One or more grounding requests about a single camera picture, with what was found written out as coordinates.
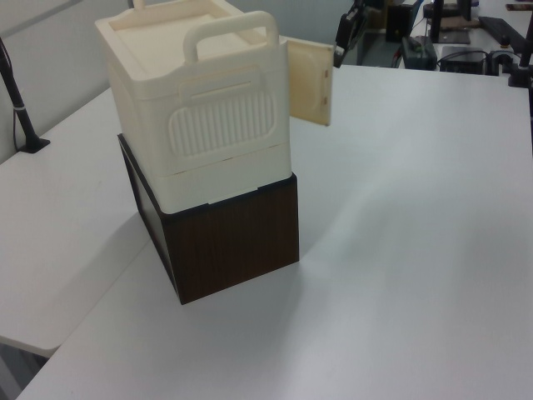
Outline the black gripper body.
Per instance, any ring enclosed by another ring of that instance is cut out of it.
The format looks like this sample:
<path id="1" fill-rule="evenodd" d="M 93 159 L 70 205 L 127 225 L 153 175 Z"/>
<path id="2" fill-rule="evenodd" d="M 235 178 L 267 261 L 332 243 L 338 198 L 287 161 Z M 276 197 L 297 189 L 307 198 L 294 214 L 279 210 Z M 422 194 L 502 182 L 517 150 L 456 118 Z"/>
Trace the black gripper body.
<path id="1" fill-rule="evenodd" d="M 349 50 L 355 46 L 367 23 L 367 10 L 364 1 L 354 1 L 350 9 L 341 15 L 336 33 L 336 46 Z"/>

